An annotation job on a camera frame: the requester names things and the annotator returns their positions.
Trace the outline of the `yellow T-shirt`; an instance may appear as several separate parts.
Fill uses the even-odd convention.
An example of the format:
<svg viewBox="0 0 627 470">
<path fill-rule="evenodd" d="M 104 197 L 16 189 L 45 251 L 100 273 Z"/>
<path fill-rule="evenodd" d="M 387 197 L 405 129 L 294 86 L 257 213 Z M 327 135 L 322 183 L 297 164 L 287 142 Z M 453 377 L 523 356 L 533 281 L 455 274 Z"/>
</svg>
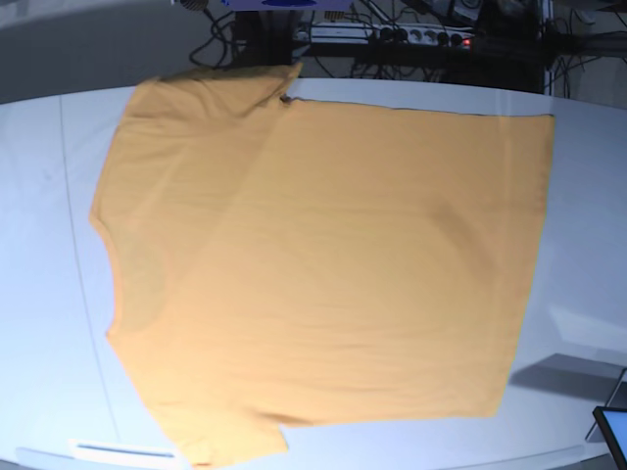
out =
<svg viewBox="0 0 627 470">
<path fill-rule="evenodd" d="M 515 356 L 554 118 L 290 99 L 299 71 L 141 83 L 94 195 L 108 340 L 196 468 L 282 426 L 490 417 Z"/>
</svg>

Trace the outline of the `white power strip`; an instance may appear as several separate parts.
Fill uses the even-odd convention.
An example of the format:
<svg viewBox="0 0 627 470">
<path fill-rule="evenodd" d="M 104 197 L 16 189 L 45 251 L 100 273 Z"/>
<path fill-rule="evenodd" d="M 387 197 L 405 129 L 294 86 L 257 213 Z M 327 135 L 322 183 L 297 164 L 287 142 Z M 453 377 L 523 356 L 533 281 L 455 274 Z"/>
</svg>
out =
<svg viewBox="0 0 627 470">
<path fill-rule="evenodd" d="M 401 44 L 469 50 L 475 34 L 468 28 L 430 23 L 314 23 L 298 26 L 294 39 L 303 43 Z"/>
</svg>

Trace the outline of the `white flat bar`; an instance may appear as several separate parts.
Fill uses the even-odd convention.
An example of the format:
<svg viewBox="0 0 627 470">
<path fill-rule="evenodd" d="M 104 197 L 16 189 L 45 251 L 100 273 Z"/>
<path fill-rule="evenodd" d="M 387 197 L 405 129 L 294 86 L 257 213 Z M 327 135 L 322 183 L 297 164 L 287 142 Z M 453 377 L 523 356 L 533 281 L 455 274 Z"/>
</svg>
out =
<svg viewBox="0 0 627 470">
<path fill-rule="evenodd" d="M 159 457 L 159 458 L 178 458 L 178 453 L 176 451 L 164 449 L 160 447 L 119 445 L 119 444 L 100 443 L 100 442 L 85 441 L 85 440 L 78 440 L 78 439 L 69 439 L 68 443 L 72 450 L 89 449 L 89 450 L 129 453 L 129 454 L 135 454 L 135 455 L 154 456 L 154 457 Z"/>
</svg>

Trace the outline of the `tablet screen on stand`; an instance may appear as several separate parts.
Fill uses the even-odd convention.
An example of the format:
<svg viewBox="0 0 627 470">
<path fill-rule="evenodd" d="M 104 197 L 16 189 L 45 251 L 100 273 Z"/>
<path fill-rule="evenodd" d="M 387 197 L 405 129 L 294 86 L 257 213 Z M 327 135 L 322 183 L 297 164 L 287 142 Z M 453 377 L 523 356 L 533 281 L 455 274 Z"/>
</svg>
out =
<svg viewBox="0 0 627 470">
<path fill-rule="evenodd" d="M 594 422 L 586 442 L 605 443 L 617 469 L 626 469 L 626 369 L 616 379 L 608 399 L 592 412 Z"/>
</svg>

